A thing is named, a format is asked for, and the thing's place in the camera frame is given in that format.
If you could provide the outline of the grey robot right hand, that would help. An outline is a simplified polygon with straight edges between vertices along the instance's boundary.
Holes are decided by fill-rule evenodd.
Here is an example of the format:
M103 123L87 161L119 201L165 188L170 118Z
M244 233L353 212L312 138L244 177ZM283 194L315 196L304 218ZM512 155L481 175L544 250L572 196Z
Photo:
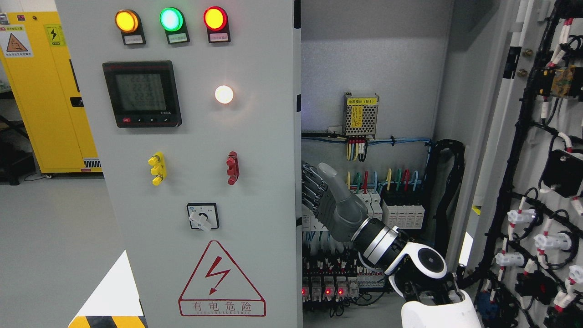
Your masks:
M368 245L381 230L368 217L364 203L326 163L302 163L302 203L337 241Z

